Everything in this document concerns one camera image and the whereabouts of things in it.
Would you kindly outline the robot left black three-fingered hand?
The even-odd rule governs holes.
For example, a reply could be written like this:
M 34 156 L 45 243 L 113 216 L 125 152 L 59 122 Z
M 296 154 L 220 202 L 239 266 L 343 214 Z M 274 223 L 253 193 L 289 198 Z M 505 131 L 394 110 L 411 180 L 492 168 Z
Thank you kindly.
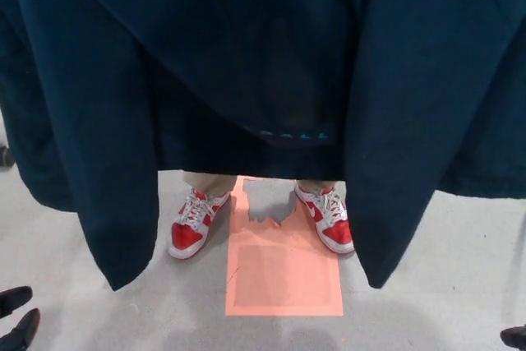
M 20 286 L 1 292 L 1 318 L 11 315 L 17 308 L 28 303 L 33 297 L 30 286 Z M 1 337 L 1 351 L 28 350 L 34 340 L 40 323 L 40 310 L 29 310 L 7 334 Z

